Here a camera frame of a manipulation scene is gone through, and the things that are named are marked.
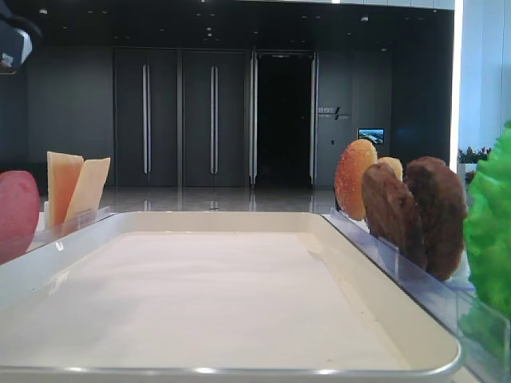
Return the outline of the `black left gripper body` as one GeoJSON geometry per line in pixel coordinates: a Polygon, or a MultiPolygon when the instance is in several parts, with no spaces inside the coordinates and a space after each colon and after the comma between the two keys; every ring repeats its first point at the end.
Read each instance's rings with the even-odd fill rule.
{"type": "Polygon", "coordinates": [[[16,73],[41,39],[42,32],[36,24],[13,14],[1,0],[1,75],[16,73]]]}

